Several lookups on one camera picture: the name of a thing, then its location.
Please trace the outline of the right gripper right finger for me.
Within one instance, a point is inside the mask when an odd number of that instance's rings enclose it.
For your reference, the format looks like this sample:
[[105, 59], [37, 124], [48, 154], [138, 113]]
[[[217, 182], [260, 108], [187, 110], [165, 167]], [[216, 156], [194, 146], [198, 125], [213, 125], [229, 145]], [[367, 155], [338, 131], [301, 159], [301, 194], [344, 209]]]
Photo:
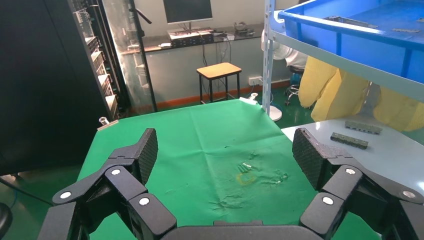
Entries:
[[366, 169], [340, 147], [319, 142], [306, 128], [294, 132], [292, 153], [317, 195], [299, 219], [324, 240], [347, 213], [361, 217], [384, 240], [424, 237], [424, 197]]

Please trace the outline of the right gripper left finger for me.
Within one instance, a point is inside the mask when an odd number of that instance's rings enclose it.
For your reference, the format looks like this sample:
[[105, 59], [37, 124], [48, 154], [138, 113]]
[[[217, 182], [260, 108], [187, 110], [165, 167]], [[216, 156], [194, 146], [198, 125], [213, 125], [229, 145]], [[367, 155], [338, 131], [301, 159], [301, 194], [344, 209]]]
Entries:
[[38, 238], [87, 240], [113, 214], [139, 240], [163, 238], [177, 220], [146, 187], [158, 149], [156, 130], [147, 128], [135, 144], [115, 149], [99, 170], [58, 191]]

